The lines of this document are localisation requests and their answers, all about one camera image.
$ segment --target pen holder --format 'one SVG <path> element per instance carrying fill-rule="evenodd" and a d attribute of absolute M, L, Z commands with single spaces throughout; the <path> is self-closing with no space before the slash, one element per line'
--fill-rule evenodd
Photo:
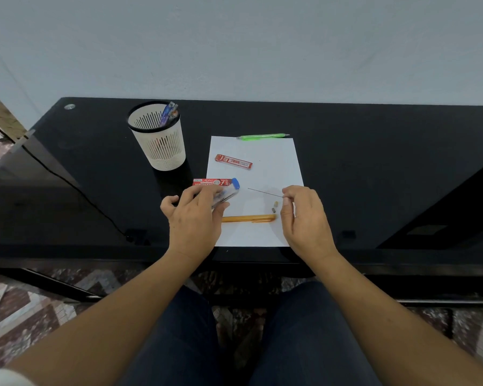
<path fill-rule="evenodd" d="M 171 171 L 186 159 L 181 131 L 181 114 L 164 127 L 159 127 L 168 103 L 151 101 L 134 107 L 127 123 L 150 165 L 160 171 Z"/>

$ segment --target paper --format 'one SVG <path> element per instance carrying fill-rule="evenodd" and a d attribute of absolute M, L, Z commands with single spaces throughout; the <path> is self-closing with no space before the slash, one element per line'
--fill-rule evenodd
<path fill-rule="evenodd" d="M 250 170 L 216 162 L 217 154 L 252 162 Z M 242 141 L 234 137 L 211 137 L 207 162 L 207 178 L 237 178 L 238 195 L 229 200 L 231 205 L 224 216 L 272 214 L 274 202 L 277 219 L 270 223 L 230 222 L 222 224 L 217 246 L 288 246 L 281 225 L 283 198 L 251 191 L 248 188 L 282 195 L 289 185 L 303 185 L 299 161 L 291 138 L 271 138 Z"/>

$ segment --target red box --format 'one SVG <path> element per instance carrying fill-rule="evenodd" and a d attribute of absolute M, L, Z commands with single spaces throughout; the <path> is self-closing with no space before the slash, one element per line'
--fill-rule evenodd
<path fill-rule="evenodd" d="M 237 167 L 242 167 L 242 168 L 245 168 L 245 169 L 252 168 L 251 162 L 243 161 L 242 159 L 238 159 L 238 158 L 228 157 L 228 156 L 225 156 L 223 154 L 217 154 L 216 157 L 215 157 L 215 161 L 226 162 L 227 164 L 236 165 Z"/>
<path fill-rule="evenodd" d="M 228 186 L 231 184 L 231 179 L 193 179 L 193 185 L 197 184 Z"/>

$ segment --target jeans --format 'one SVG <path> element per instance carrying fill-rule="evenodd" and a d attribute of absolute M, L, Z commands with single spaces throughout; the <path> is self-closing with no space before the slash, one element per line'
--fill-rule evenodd
<path fill-rule="evenodd" d="M 266 319 L 262 348 L 250 386 L 381 386 L 338 305 L 318 282 L 280 295 Z M 118 385 L 223 382 L 211 307 L 182 287 Z"/>

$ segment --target lead tube with blue cap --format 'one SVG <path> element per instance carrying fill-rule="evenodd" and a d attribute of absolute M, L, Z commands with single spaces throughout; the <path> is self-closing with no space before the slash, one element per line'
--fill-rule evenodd
<path fill-rule="evenodd" d="M 213 197 L 213 204 L 211 205 L 212 210 L 220 203 L 225 202 L 227 199 L 231 199 L 234 195 L 238 194 L 240 191 L 240 183 L 234 178 L 231 179 L 231 184 L 223 188 L 224 189 Z"/>

